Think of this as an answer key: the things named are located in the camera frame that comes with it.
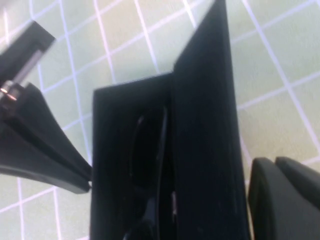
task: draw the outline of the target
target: tiled floor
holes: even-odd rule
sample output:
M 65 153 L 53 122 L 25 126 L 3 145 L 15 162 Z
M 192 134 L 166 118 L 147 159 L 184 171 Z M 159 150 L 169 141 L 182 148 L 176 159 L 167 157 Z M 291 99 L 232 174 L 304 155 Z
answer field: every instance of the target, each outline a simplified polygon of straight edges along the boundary
M 93 89 L 170 71 L 212 2 L 12 0 L 0 48 L 31 19 L 57 38 L 27 81 L 91 163 Z M 246 182 L 258 156 L 320 170 L 320 0 L 227 0 L 227 9 Z M 4 175 L 0 191 L 0 239 L 87 239 L 89 194 Z

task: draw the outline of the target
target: black object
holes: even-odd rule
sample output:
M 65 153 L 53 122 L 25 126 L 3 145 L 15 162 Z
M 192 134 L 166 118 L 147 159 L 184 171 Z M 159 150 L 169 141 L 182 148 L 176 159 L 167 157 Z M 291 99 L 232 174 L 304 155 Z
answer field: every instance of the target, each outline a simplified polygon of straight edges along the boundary
M 33 55 L 45 53 L 55 38 L 38 23 L 33 22 L 10 47 L 0 55 L 0 86 L 13 80 Z
M 90 165 L 63 133 L 41 92 L 32 84 L 23 88 L 14 82 L 35 63 L 30 59 L 40 57 L 53 41 L 33 23 L 0 57 L 0 173 L 86 193 Z
M 274 164 L 256 158 L 248 196 L 255 239 L 318 240 L 319 179 L 319 173 L 292 159 L 278 157 Z
M 147 207 L 130 166 L 133 146 L 147 141 L 135 138 L 139 119 L 163 108 L 168 121 L 162 171 L 152 178 L 159 192 L 154 224 L 142 217 Z M 153 149 L 157 139 L 144 144 Z M 143 166 L 155 159 L 133 153 Z M 148 186 L 154 172 L 142 172 L 138 182 Z M 90 239 L 248 240 L 243 182 L 226 5 L 219 0 L 173 73 L 95 91 Z

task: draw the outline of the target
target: open box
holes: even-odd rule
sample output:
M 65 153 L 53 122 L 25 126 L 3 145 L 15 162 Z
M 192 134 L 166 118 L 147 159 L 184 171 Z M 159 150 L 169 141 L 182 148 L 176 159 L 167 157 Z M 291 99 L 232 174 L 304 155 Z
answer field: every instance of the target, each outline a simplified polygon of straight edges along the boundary
M 224 0 L 172 73 L 95 91 L 90 239 L 250 239 Z

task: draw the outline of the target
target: black plastic part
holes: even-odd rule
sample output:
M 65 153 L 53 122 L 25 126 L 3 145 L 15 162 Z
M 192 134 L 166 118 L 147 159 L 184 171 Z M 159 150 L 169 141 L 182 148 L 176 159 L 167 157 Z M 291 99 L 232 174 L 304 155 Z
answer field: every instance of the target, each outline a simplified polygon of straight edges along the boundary
M 248 201 L 256 240 L 320 238 L 320 211 L 269 159 L 253 161 Z
M 95 91 L 90 239 L 123 240 L 128 230 L 130 239 L 152 236 L 150 222 L 135 217 L 146 208 L 134 183 L 145 188 L 150 178 L 133 181 L 128 168 L 137 122 L 164 106 L 156 239 L 249 240 L 224 0 L 215 1 L 173 73 Z
M 158 198 L 154 195 L 157 194 L 155 186 L 156 189 L 159 188 L 159 177 L 155 177 L 155 183 L 151 185 L 140 184 L 140 180 L 132 178 L 132 160 L 135 159 L 133 154 L 137 154 L 135 147 L 138 147 L 135 141 L 141 140 L 136 133 L 141 127 L 139 123 L 143 116 L 146 117 L 150 111 L 171 108 L 171 82 L 172 74 L 167 74 L 95 91 L 90 239 L 122 240 L 125 235 L 130 239 L 134 236 L 143 239 L 139 238 L 142 237 L 139 234 L 142 230 L 148 230 L 146 226 L 150 225 L 150 221 L 145 221 L 145 216 L 149 209 L 145 199 Z M 156 136 L 153 135 L 148 140 L 150 149 L 159 146 Z M 140 145 L 136 151 L 146 151 L 149 158 L 152 158 L 155 155 L 154 151 L 150 154 L 150 149 L 142 149 Z M 151 214 L 155 215 L 154 207 L 152 209 Z
M 88 192 L 91 166 L 63 133 L 41 92 L 29 84 L 16 101 L 5 96 L 0 103 L 0 172 Z
M 224 0 L 215 1 L 173 74 L 177 239 L 250 239 Z
M 33 22 L 25 32 L 0 55 L 0 86 L 6 80 L 13 80 L 33 54 L 40 50 L 45 52 L 55 38 Z
M 295 189 L 320 210 L 320 174 L 288 157 L 277 157 L 275 164 Z

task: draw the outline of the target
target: green grid mat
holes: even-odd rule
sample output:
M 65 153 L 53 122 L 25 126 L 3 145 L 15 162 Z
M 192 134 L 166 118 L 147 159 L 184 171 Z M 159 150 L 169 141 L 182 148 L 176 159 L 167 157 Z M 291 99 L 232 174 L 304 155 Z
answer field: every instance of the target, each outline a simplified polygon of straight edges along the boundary
M 26 82 L 91 163 L 93 90 L 169 72 L 212 2 L 12 0 L 0 50 L 32 19 L 57 38 Z M 227 10 L 246 186 L 254 157 L 320 170 L 320 0 L 227 0 Z M 0 191 L 0 239 L 88 239 L 89 194 L 5 175 Z

